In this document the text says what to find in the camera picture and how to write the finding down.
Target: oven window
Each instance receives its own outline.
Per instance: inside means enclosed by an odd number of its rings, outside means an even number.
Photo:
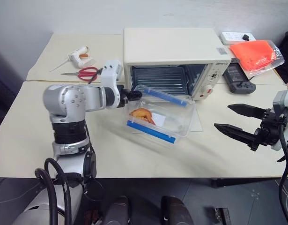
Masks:
[[[145,85],[171,95],[192,95],[206,64],[132,67],[132,89]]]

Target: white table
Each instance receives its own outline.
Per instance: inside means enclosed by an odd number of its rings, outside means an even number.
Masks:
[[[0,177],[34,177],[34,170],[53,156],[53,130],[42,102],[44,89],[54,82],[24,82],[0,126]],[[282,151],[260,146],[253,152],[215,127],[228,123],[254,132],[260,120],[240,116],[227,108],[246,103],[262,108],[284,85],[258,85],[250,95],[234,95],[218,84],[206,100],[197,102],[203,132],[170,144],[147,134],[132,134],[125,109],[87,113],[90,137],[97,155],[97,177],[274,177],[285,163],[277,163]]]
[[[94,67],[102,67],[107,60],[118,59],[123,62],[123,37],[120,34],[53,34],[37,62],[28,72],[27,81],[80,82],[76,76],[61,75],[61,73],[79,70],[71,62],[52,72],[49,71],[61,63],[69,52],[83,45],[89,47],[89,55],[97,61]],[[118,83],[124,82],[123,73]],[[274,70],[253,78],[252,82],[262,85],[283,83]],[[226,81],[221,77],[218,83],[226,83]]]

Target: black controller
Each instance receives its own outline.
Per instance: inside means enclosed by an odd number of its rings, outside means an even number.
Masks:
[[[256,85],[249,81],[237,58],[232,58],[223,75],[232,93],[251,94],[256,89]]]

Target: electrical outlet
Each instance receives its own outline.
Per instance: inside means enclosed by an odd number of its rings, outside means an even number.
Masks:
[[[255,41],[255,37],[248,32],[222,32],[220,34],[220,39],[224,45],[233,45],[241,42],[245,42],[243,40],[243,36],[248,35],[250,41]]]

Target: scissors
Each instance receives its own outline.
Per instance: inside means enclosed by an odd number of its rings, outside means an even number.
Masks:
[[[97,72],[99,71],[99,69],[97,69],[96,67],[86,67],[81,69],[78,72],[75,73],[63,73],[62,75],[75,75],[78,76],[79,79],[83,80],[83,81],[94,81],[97,78]]]

